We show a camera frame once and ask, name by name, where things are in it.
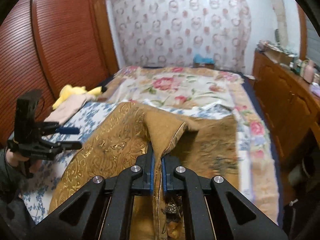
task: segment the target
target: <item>floral bedspread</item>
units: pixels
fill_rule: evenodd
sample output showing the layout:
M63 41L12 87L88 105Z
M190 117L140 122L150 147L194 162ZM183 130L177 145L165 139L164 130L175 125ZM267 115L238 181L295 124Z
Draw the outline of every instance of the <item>floral bedspread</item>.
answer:
M199 82L203 81L206 82L201 86ZM181 88L184 82L188 86ZM108 95L110 100L107 103L88 102L65 124L65 126L79 127L79 135L56 134L51 140L80 140L84 143L120 101L136 100L174 114L205 119L221 119L233 114L238 123L236 149L239 190L276 223L279 194L270 151L269 131L255 112L247 93L241 86L242 82L242 78L237 74L202 68L183 70L125 68L118 72L108 85L108 90L110 88L112 91L113 86L116 90L112 95ZM210 97L204 97L206 99L197 98L206 92L213 93L207 94ZM35 223L47 216L52 193L75 154L75 151L67 151L57 155L53 162L43 161L40 171L21 187L22 198Z

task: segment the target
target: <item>silver bolt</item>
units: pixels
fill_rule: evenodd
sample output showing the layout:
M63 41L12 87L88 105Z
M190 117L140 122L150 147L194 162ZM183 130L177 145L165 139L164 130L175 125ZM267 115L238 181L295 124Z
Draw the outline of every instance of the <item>silver bolt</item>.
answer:
M178 173L184 173L186 171L186 168L183 166L178 166L178 167L176 167L176 171Z
M92 181L94 183L100 183L101 181L103 180L103 177L102 176L95 176L93 177Z
M140 170L141 170L141 168L140 168L139 165L134 165L134 166L131 167L131 171L133 171L133 172L138 172Z
M213 178L213 180L216 182L216 183L222 183L223 182L223 177L221 176L215 176Z

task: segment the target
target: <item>person's wrist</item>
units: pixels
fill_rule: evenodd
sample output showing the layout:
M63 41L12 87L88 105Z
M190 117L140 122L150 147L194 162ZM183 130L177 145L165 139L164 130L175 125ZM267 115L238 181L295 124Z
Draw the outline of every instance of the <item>person's wrist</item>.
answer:
M19 161L14 157L14 154L12 151L10 151L10 149L8 149L6 152L6 159L7 159L7 163L11 167L14 167L14 168L18 167Z

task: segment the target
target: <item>dark blue mattress edge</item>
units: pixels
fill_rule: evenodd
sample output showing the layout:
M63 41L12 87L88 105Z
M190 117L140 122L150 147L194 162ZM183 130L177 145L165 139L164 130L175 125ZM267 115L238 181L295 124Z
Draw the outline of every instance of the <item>dark blue mattress edge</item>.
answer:
M263 114L263 111L260 107L260 104L256 98L256 95L254 93L253 87L249 84L248 78L245 77L242 73L239 73L242 78L244 79L244 83L242 84L244 90L247 92L257 114L260 116L260 118L265 122L266 126L268 126L265 116ZM276 150L276 145L273 142L273 139L270 136L271 141L271 154L272 158L275 161L275 169L276 169L276 178L278 183L278 191L279 191L279 214L278 214L278 225L280 228L283 226L283 187L281 183L281 176L280 176L280 162L278 158L278 153Z

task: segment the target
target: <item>yellow cloth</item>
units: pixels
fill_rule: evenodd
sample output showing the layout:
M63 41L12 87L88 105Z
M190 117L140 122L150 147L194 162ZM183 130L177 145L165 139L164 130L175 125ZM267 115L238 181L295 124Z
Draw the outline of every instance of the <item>yellow cloth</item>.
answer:
M184 236L182 220L166 221L161 157L169 152L198 175L208 178L223 175L238 187L236 121L232 115L221 120L205 120L139 103L121 103L75 155L55 189L49 211L93 176L109 178L134 165L137 156L146 153L149 141L155 155L154 194L135 198L131 240Z

